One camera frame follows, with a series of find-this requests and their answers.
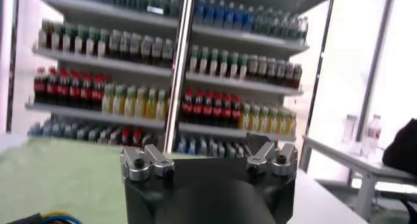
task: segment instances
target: black metal base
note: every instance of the black metal base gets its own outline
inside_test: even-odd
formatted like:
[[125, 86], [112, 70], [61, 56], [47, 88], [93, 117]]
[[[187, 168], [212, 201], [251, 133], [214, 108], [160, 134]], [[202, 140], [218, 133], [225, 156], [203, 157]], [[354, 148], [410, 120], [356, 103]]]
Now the black metal base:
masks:
[[284, 224], [293, 215], [295, 176], [250, 179], [246, 159], [175, 160], [175, 176], [126, 179], [129, 224]]

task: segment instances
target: table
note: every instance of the table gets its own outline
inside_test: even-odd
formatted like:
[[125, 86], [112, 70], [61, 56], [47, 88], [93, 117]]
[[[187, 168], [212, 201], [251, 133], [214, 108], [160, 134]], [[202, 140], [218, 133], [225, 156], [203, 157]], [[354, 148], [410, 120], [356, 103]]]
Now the table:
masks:
[[[24, 140], [19, 138], [8, 140], [16, 146]], [[50, 138], [0, 151], [0, 223], [52, 210], [66, 210], [84, 223], [126, 223], [119, 151]], [[366, 222], [299, 170], [289, 224], [305, 223]]]
[[333, 142], [332, 144], [334, 145], [330, 146], [328, 145], [328, 143], [331, 143], [329, 140], [322, 142], [308, 136], [303, 136], [303, 138], [304, 150], [300, 160], [300, 168], [302, 170], [307, 171], [311, 150], [314, 149], [362, 174], [362, 185], [360, 186], [355, 212], [364, 219], [370, 217], [371, 203], [375, 195], [375, 184], [377, 181], [384, 180], [399, 183], [413, 183], [416, 181], [415, 176], [404, 171], [387, 167], [380, 161], [371, 162], [361, 156], [347, 152], [345, 148], [342, 148], [342, 145], [339, 145], [340, 142]]

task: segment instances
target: white table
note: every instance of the white table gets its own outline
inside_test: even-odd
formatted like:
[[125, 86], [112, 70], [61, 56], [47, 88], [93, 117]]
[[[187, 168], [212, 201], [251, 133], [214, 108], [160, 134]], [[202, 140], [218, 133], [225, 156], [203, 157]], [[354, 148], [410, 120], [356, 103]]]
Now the white table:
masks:
[[362, 174], [362, 185], [360, 186], [358, 201], [355, 212], [368, 219], [371, 214], [372, 198], [375, 195], [375, 184], [377, 181], [389, 181], [397, 183], [413, 183], [416, 177], [406, 172], [384, 166], [381, 162], [370, 162], [367, 159], [355, 154], [351, 154], [342, 148], [340, 142], [331, 143], [321, 142], [311, 137], [304, 136], [304, 151], [301, 155], [300, 168], [304, 171], [308, 169], [311, 150], [316, 150], [321, 154], [339, 162], [340, 164]]

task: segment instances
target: shelf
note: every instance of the shelf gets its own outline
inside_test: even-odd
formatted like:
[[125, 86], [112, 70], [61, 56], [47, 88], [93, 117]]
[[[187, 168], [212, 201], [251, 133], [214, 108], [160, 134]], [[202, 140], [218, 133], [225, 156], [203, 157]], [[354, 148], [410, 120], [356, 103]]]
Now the shelf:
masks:
[[101, 68], [111, 68], [116, 70], [122, 70], [133, 73], [140, 73], [144, 75], [158, 76], [158, 77], [171, 77], [172, 71], [168, 68], [160, 68], [157, 66], [151, 66], [140, 63], [131, 63], [126, 61], [120, 61], [117, 59], [90, 57], [86, 55], [77, 55], [74, 53], [64, 53], [62, 51], [55, 51], [45, 48], [37, 48], [33, 46], [32, 52], [44, 57], [56, 59], [58, 61], [64, 61], [69, 63], [85, 64], [89, 66], [96, 66]]
[[144, 128], [162, 129], [164, 127], [164, 122], [159, 121], [159, 120], [124, 117], [120, 115], [105, 114], [99, 111], [77, 109], [73, 107], [61, 107], [58, 105], [51, 105], [51, 104], [32, 104], [32, 103], [26, 103], [25, 107], [28, 110], [47, 111], [56, 115], [62, 115], [66, 117], [76, 117], [80, 119], [110, 122], [110, 123], [115, 123], [115, 124], [134, 125], [134, 126], [141, 126]]
[[[205, 134], [205, 135], [213, 135], [216, 137], [229, 137], [235, 139], [245, 139], [246, 134], [249, 131], [245, 130], [238, 130], [232, 128], [219, 128], [215, 126], [205, 126], [205, 125], [198, 125], [198, 124], [190, 124], [190, 123], [180, 123], [178, 127], [180, 132], [188, 132], [188, 133], [195, 133], [195, 134]], [[259, 135], [266, 135], [272, 141], [287, 141], [287, 142], [294, 142], [295, 137], [288, 137], [284, 135], [276, 135], [271, 133], [255, 133]]]

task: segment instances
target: blue wire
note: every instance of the blue wire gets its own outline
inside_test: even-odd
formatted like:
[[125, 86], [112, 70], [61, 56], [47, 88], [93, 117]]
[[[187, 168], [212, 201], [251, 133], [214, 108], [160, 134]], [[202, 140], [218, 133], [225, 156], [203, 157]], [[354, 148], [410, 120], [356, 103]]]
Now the blue wire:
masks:
[[73, 222], [75, 224], [83, 224], [78, 219], [75, 219], [75, 218], [70, 217], [70, 216], [64, 216], [64, 215], [62, 215], [62, 216], [51, 216], [51, 217], [47, 217], [47, 218], [45, 218], [45, 219], [42, 220], [42, 223], [43, 224], [47, 224], [47, 223], [50, 223], [52, 221], [71, 221], [71, 222]]

